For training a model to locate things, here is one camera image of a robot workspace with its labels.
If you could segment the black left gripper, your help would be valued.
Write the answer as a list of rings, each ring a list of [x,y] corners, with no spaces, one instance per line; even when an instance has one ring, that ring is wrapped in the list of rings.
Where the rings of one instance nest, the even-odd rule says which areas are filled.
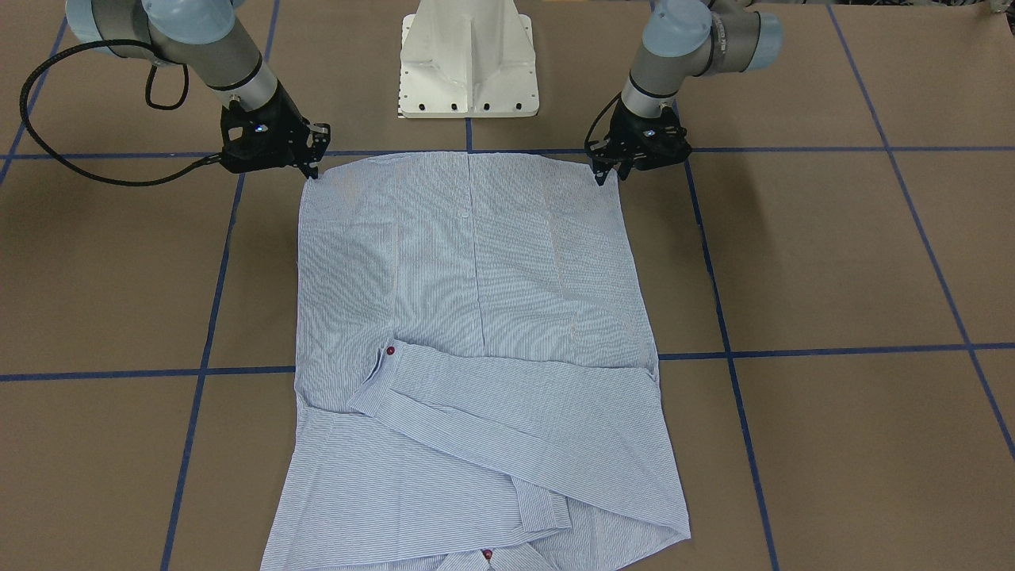
[[[592,140],[599,121],[611,112],[609,129],[602,140]],[[620,182],[630,172],[646,172],[684,163],[692,155],[688,131],[676,112],[664,105],[657,118],[642,118],[621,102],[620,97],[598,113],[586,134],[586,156],[593,176],[604,186],[609,174],[617,172]]]

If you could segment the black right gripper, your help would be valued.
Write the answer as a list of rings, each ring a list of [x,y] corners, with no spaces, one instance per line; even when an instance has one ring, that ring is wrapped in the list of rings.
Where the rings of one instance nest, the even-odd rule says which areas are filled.
[[[219,163],[233,174],[296,167],[306,179],[318,179],[332,137],[331,126],[304,118],[284,86],[261,108],[229,102],[219,124],[224,140]]]

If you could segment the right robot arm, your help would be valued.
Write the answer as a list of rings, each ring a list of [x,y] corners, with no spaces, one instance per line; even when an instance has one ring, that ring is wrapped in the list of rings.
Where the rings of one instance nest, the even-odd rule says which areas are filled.
[[[316,179],[330,128],[304,119],[236,8],[236,1],[68,1],[65,14],[91,48],[195,72],[221,103],[224,143],[215,162],[228,172],[296,167]]]

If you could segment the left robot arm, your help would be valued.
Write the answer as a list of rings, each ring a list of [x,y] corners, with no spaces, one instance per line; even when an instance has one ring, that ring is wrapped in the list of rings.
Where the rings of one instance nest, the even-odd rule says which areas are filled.
[[[768,68],[783,40],[775,14],[739,1],[657,1],[622,90],[588,128],[595,182],[684,163],[693,147],[675,105],[685,80]]]

